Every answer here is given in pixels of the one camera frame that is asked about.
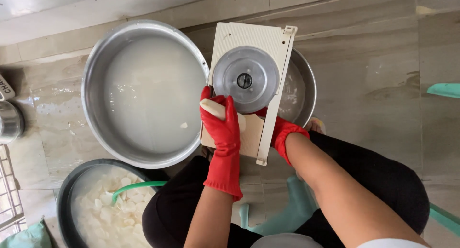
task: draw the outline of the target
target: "person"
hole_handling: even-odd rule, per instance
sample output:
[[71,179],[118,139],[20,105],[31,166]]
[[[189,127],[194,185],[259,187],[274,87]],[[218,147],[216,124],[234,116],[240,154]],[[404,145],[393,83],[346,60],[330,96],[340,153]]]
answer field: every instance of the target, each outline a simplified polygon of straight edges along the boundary
[[[203,98],[210,98],[207,86]],[[231,96],[211,99],[226,110],[221,121],[201,109],[216,150],[211,162],[194,157],[147,205],[143,230],[153,247],[429,247],[420,237],[429,202],[414,171],[279,117],[271,144],[311,187],[320,208],[295,233],[262,236],[230,223],[232,204],[243,196],[238,118]]]

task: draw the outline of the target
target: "tiled floor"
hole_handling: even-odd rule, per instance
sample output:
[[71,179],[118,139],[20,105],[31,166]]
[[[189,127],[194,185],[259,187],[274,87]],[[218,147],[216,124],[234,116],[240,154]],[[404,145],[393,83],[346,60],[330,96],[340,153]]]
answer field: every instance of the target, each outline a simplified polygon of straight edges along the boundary
[[[269,0],[270,8],[260,9],[265,12],[232,21],[297,26],[294,47],[315,73],[315,115],[325,122],[328,135],[411,167],[424,180],[431,202],[460,216],[460,100],[425,93],[434,83],[460,83],[460,0],[313,1],[319,2]],[[194,8],[212,12],[216,7]],[[182,31],[210,63],[215,23]],[[34,209],[34,196],[54,198],[48,190],[58,189],[78,164],[111,157],[97,143],[81,109],[85,60],[76,57],[4,74],[28,121],[26,135],[8,145],[24,190],[24,210]],[[185,163],[166,171],[175,174]],[[232,221],[239,223],[238,208],[246,202],[250,225],[279,212],[288,200],[286,179],[293,174],[274,150],[267,167],[242,158],[244,198],[234,205]],[[36,221],[32,215],[37,213],[26,213]],[[432,220],[424,237],[437,248],[460,243]]]

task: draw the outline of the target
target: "stainless steel container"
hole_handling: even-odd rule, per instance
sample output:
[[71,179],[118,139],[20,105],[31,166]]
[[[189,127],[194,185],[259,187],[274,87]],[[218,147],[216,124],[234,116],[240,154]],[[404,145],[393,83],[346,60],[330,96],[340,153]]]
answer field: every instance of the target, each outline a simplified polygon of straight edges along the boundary
[[299,70],[305,83],[305,99],[300,115],[293,121],[294,124],[305,127],[313,115],[316,105],[316,81],[309,63],[302,54],[292,48],[291,61]]
[[207,79],[209,68],[193,42],[176,28],[151,20],[126,22],[100,39],[91,51],[83,73],[81,98],[88,124],[97,140],[118,159],[140,168],[164,168],[174,165],[188,157],[199,145],[199,132],[196,138],[182,150],[168,154],[155,154],[130,145],[110,122],[104,105],[104,79],[112,59],[131,42],[146,37],[165,37],[172,39],[189,50],[200,64],[203,77]]
[[24,118],[13,104],[0,102],[0,144],[9,144],[24,132]]

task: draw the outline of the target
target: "hand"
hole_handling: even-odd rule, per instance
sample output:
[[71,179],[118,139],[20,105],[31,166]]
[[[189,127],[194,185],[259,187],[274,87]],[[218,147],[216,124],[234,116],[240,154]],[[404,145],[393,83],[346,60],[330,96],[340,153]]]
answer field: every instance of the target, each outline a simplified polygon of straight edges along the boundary
[[[201,92],[201,99],[209,98],[211,90],[205,86]],[[240,190],[240,126],[238,115],[233,104],[232,96],[215,96],[211,100],[225,105],[225,121],[200,107],[201,120],[204,127],[214,139],[214,151],[205,186],[233,195],[233,201],[243,197]]]
[[[265,117],[267,115],[267,107],[256,112],[257,116]],[[287,164],[291,165],[288,155],[286,153],[286,138],[290,133],[299,132],[302,135],[310,138],[308,131],[293,124],[281,117],[276,117],[275,128],[271,137],[271,145],[278,151],[278,153],[286,160]]]

